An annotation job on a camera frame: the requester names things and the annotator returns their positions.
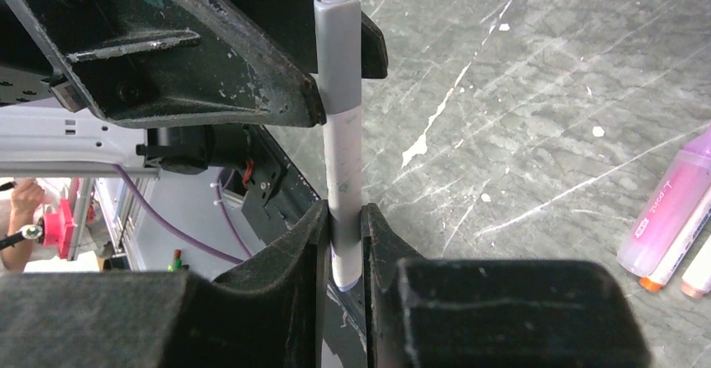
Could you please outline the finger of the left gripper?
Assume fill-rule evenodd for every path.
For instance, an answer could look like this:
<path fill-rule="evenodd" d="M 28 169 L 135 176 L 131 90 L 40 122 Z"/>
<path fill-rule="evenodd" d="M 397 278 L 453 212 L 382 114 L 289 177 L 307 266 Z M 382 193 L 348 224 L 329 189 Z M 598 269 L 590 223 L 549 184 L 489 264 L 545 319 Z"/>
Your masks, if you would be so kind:
<path fill-rule="evenodd" d="M 306 72 L 316 72 L 327 54 L 330 65 L 359 64 L 363 79 L 388 75 L 384 35 L 358 0 L 229 1 Z"/>
<path fill-rule="evenodd" d="M 314 78 L 228 0 L 4 0 L 66 109 L 123 127 L 325 120 Z"/>

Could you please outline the green capped orange marker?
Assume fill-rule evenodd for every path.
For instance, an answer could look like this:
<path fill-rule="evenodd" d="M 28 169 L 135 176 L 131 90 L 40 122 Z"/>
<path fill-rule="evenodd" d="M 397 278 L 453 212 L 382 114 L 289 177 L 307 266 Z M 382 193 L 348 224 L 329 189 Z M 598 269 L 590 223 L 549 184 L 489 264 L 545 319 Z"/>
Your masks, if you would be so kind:
<path fill-rule="evenodd" d="M 701 233 L 710 218 L 710 189 L 707 189 L 695 209 L 683 224 L 676 238 L 658 263 L 656 269 L 638 283 L 645 290 L 656 293 L 665 287 L 674 272 L 680 266 L 683 258 Z"/>

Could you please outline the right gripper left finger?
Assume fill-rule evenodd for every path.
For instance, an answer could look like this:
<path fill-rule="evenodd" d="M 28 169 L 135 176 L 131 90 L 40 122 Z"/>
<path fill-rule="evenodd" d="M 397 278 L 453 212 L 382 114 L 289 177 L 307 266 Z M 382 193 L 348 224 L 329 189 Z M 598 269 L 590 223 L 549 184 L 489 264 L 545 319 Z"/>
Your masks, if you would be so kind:
<path fill-rule="evenodd" d="M 4 367 L 318 367 L 329 213 L 207 280 L 177 272 L 8 274 Z"/>

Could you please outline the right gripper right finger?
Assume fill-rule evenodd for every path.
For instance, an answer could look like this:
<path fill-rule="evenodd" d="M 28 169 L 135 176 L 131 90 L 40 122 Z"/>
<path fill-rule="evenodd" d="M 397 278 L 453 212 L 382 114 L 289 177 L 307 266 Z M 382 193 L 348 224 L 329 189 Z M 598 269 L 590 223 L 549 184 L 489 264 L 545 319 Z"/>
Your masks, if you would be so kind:
<path fill-rule="evenodd" d="M 361 212 L 370 367 L 648 367 L 612 275 L 582 260 L 427 259 Z"/>

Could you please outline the blue capped white marker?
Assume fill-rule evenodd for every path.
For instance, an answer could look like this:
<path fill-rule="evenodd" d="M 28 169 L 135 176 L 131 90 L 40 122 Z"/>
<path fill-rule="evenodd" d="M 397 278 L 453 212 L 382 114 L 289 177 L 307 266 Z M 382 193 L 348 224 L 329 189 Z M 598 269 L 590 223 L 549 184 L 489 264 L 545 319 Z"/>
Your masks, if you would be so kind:
<path fill-rule="evenodd" d="M 710 292 L 710 248 L 702 248 L 682 275 L 682 292 L 701 298 Z"/>

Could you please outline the purple highlighter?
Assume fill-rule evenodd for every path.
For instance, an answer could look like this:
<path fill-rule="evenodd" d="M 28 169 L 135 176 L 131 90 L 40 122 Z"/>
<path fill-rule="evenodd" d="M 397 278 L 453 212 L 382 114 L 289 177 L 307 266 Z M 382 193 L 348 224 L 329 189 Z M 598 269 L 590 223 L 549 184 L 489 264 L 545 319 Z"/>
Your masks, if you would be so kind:
<path fill-rule="evenodd" d="M 617 262 L 638 277 L 652 273 L 709 186 L 706 131 L 677 152 L 617 251 Z"/>

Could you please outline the grey pen cap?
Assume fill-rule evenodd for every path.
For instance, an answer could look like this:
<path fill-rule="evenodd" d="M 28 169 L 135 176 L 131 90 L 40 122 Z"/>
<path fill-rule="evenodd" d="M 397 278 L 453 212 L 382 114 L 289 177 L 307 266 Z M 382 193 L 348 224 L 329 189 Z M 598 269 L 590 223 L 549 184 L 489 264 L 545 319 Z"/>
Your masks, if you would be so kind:
<path fill-rule="evenodd" d="M 314 0 L 317 83 L 328 115 L 361 104 L 361 5 Z"/>

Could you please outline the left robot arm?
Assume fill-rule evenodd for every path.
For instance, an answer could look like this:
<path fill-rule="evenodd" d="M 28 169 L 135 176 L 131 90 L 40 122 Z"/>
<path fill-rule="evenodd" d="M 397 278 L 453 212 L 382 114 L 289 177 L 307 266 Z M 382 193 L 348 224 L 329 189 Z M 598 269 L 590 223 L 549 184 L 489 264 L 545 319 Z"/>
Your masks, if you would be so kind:
<path fill-rule="evenodd" d="M 315 127 L 315 0 L 1 0 L 1 171 L 199 174 Z"/>

